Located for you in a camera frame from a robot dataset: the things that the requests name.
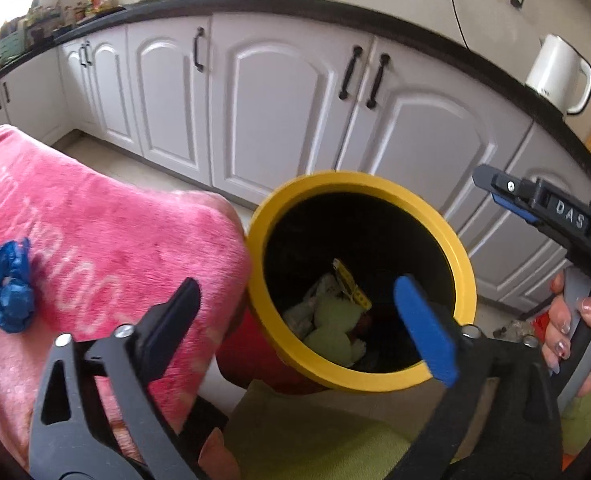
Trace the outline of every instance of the green plush toy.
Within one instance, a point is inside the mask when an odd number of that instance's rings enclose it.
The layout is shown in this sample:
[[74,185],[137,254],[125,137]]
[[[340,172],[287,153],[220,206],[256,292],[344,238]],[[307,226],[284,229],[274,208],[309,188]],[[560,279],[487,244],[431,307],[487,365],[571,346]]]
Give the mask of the green plush toy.
[[304,344],[328,361],[346,368],[353,366],[365,355],[367,345],[349,335],[353,335],[358,322],[367,317],[367,311],[332,294],[324,294],[316,300],[315,330],[304,338]]

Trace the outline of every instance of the power cord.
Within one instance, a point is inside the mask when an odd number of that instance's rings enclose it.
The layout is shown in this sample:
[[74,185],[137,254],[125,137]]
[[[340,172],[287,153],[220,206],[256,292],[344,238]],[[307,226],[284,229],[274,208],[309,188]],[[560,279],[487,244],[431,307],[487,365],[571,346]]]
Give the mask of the power cord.
[[462,31],[462,25],[460,25],[460,17],[457,15],[457,9],[455,8],[455,0],[451,0],[451,4],[453,5],[453,13],[455,14],[455,21],[457,22],[457,27],[460,29],[460,36],[462,37],[462,41],[464,41],[464,46],[467,50],[470,50],[469,44],[466,43],[466,38],[464,38],[464,33]]

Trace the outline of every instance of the kettle handle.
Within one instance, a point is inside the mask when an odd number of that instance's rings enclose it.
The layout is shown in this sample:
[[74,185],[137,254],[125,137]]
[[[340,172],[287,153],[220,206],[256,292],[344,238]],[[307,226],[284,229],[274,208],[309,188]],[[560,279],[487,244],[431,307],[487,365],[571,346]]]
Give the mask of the kettle handle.
[[579,103],[567,110],[568,115],[581,114],[589,104],[589,99],[591,99],[591,65],[589,65],[589,62],[586,59],[580,58],[579,70],[587,77],[587,86],[584,89],[584,93],[582,94]]

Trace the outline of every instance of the wall hook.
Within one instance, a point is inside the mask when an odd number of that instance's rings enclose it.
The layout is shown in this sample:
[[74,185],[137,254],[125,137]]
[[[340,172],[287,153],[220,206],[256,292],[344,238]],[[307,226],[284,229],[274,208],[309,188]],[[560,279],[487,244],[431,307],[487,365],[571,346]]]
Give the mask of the wall hook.
[[521,9],[524,4],[525,0],[511,0],[511,5],[514,6],[515,9]]

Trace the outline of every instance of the yellow bucket rim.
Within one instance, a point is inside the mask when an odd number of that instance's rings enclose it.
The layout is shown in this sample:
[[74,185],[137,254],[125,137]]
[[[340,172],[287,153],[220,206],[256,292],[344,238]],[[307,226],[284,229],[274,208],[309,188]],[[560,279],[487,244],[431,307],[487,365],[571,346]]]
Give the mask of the yellow bucket rim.
[[416,386],[431,378],[424,361],[385,374],[341,367],[300,341],[284,323],[271,300],[264,282],[264,250],[275,225],[297,203],[332,192],[364,193],[401,208],[419,221],[440,245],[451,267],[455,284],[453,317],[461,325],[473,323],[477,306],[473,268],[451,226],[438,211],[408,189],[384,178],[354,171],[323,171],[297,177],[274,191],[255,211],[246,237],[253,264],[248,284],[253,311],[280,358],[317,383],[352,392],[391,392]]

